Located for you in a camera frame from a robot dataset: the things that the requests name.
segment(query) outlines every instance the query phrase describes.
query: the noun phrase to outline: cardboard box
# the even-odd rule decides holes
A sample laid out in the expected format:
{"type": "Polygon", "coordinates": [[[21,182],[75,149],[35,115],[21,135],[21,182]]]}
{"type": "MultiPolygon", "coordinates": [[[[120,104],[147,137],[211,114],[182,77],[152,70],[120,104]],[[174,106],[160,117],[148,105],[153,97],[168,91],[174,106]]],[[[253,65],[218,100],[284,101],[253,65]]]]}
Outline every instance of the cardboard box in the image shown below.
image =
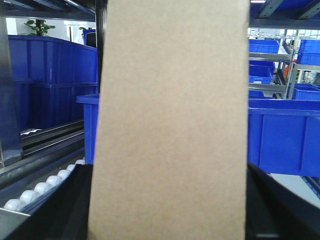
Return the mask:
{"type": "Polygon", "coordinates": [[[109,0],[92,240],[244,238],[247,0],[109,0]]]}

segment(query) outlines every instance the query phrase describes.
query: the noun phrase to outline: stacked blue crates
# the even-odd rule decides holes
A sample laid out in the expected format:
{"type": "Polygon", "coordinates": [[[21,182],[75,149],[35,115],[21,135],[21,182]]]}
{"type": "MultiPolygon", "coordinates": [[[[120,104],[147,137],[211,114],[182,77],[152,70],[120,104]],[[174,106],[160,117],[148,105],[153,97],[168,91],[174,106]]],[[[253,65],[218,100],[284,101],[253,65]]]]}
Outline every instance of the stacked blue crates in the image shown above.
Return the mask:
{"type": "MultiPolygon", "coordinates": [[[[279,51],[279,43],[276,40],[249,39],[249,51],[251,53],[273,53],[279,51]]],[[[268,61],[249,61],[249,83],[270,84],[273,78],[275,64],[268,61]]]]}
{"type": "Polygon", "coordinates": [[[320,65],[320,40],[301,40],[296,62],[298,64],[320,65]]]}
{"type": "Polygon", "coordinates": [[[9,36],[13,75],[31,85],[30,128],[83,118],[79,95],[98,92],[97,49],[53,37],[9,36]]]}

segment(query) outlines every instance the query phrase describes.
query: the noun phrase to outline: potted plant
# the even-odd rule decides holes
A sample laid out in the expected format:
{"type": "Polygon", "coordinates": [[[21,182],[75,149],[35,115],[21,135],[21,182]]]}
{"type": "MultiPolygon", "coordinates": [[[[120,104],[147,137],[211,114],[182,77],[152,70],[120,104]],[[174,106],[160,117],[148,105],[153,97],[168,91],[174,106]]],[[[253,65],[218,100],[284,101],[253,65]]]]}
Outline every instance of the potted plant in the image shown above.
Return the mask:
{"type": "Polygon", "coordinates": [[[46,36],[49,29],[55,29],[56,26],[53,25],[47,25],[46,20],[43,19],[36,19],[29,20],[24,25],[28,26],[32,30],[35,31],[35,33],[28,34],[29,36],[46,36]]]}

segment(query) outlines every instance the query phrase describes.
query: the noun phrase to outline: ceiling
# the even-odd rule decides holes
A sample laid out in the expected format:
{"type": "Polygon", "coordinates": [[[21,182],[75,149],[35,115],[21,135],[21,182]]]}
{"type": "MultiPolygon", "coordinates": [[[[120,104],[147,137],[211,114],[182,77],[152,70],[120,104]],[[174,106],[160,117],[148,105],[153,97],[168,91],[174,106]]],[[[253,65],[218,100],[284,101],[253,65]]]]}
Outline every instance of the ceiling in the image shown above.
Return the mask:
{"type": "Polygon", "coordinates": [[[320,0],[250,1],[250,27],[320,29],[320,0]]]}
{"type": "Polygon", "coordinates": [[[95,0],[4,0],[7,17],[95,21],[95,0]]]}

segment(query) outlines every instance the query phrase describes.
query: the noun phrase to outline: white wall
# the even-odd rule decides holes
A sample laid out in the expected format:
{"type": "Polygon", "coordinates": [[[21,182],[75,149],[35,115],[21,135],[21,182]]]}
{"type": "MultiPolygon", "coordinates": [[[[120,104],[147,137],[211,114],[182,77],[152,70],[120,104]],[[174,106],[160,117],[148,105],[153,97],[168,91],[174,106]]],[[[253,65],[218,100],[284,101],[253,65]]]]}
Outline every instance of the white wall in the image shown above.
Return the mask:
{"type": "MultiPolygon", "coordinates": [[[[24,25],[28,20],[34,20],[31,18],[16,18],[16,31],[18,35],[28,35],[31,33],[35,33],[30,27],[24,25]]],[[[69,36],[67,35],[67,28],[64,24],[63,20],[46,20],[46,24],[54,25],[54,29],[48,30],[48,36],[63,40],[69,40],[69,36]]]]}
{"type": "MultiPolygon", "coordinates": [[[[22,17],[7,17],[7,31],[9,35],[28,35],[31,33],[35,33],[30,27],[24,25],[28,20],[35,20],[33,18],[22,18],[22,17]]],[[[65,20],[53,20],[46,19],[46,24],[54,25],[54,29],[48,30],[48,36],[58,39],[63,39],[70,41],[70,33],[69,27],[71,28],[71,40],[74,43],[84,44],[82,38],[82,30],[79,30],[79,27],[83,28],[96,28],[96,24],[94,22],[86,22],[86,21],[65,21],[65,20]]]]}
{"type": "Polygon", "coordinates": [[[13,17],[7,17],[5,20],[8,35],[17,35],[16,19],[13,17]]]}

